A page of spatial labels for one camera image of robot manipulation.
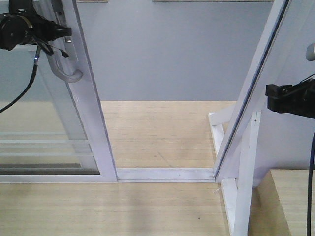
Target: wire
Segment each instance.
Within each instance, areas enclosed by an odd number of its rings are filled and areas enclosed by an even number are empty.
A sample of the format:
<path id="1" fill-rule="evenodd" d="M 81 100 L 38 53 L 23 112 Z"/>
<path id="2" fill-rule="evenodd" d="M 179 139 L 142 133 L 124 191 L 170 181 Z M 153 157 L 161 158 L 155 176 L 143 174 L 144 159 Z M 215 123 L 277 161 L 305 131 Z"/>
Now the wire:
<path id="1" fill-rule="evenodd" d="M 307 79 L 309 79 L 309 78 L 310 78 L 310 77 L 312 77 L 313 75 L 315 75 L 315 73 L 314 73 L 314 74 L 312 74 L 312 75 L 310 75 L 309 77 L 307 77 L 307 78 L 303 79 L 300 83 L 302 83 L 302 82 L 306 81 Z"/>
<path id="2" fill-rule="evenodd" d="M 313 170 L 314 170 L 314 154 L 315 154 L 315 131 L 312 141 L 310 167 L 309 167 L 309 184 L 308 184 L 308 201 L 307 201 L 307 236 L 311 236 L 311 220 L 312 220 L 312 185 L 313 185 Z"/>
<path id="3" fill-rule="evenodd" d="M 12 102 L 10 102 L 8 105 L 6 105 L 5 107 L 3 107 L 0 110 L 0 113 L 4 112 L 5 110 L 9 109 L 11 106 L 13 106 L 18 100 L 20 100 L 21 97 L 24 96 L 24 94 L 30 89 L 30 87 L 32 86 L 34 80 L 35 80 L 35 76 L 36 76 L 36 72 L 37 72 L 37 68 L 38 68 L 38 59 L 39 59 L 39 54 L 40 54 L 40 50 L 41 47 L 37 46 L 37 50 L 35 53 L 35 57 L 34 57 L 34 66 L 33 66 L 33 71 L 31 73 L 31 78 L 30 78 L 30 82 L 29 84 L 26 86 L 26 88 L 21 92 L 21 94 L 19 96 L 17 96 Z"/>

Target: gray wall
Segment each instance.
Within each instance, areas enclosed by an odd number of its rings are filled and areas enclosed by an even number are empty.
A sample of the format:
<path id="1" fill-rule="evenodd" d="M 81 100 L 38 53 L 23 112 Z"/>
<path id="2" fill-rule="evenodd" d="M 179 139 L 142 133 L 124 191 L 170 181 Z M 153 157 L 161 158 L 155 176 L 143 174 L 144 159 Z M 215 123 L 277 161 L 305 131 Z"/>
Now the gray wall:
<path id="1" fill-rule="evenodd" d="M 271 3 L 78 4 L 101 100 L 237 100 Z"/>

